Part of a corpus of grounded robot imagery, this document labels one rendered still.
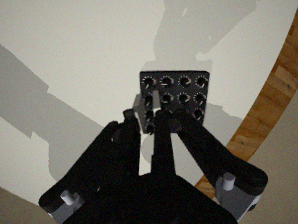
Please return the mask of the black knob box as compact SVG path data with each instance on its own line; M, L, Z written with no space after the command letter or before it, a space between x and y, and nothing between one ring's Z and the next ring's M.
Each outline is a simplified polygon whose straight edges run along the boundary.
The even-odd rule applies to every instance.
M203 125L209 77L210 73L207 71L140 71L140 93L146 109L143 134L154 133L155 115L152 104L155 90L159 91L160 101L168 105L165 106L167 112L185 109Z

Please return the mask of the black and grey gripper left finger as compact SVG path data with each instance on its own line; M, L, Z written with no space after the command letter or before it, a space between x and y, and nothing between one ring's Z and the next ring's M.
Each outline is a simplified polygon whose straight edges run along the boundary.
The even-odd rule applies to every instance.
M139 175L145 118L142 94L136 94L132 109L122 113L124 122L108 123L66 175L40 197L39 206L57 224L62 224L98 189L89 222L120 224L127 174Z

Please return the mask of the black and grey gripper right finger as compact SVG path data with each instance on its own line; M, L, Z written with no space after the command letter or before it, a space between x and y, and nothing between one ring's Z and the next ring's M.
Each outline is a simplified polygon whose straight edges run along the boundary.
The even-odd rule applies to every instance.
M154 151L147 200L147 217L151 224L179 223L170 131L176 131L215 189L220 206L237 222L255 208L268 182L263 170L233 155L185 109L168 113L165 103L160 102L158 90L153 91L153 111Z

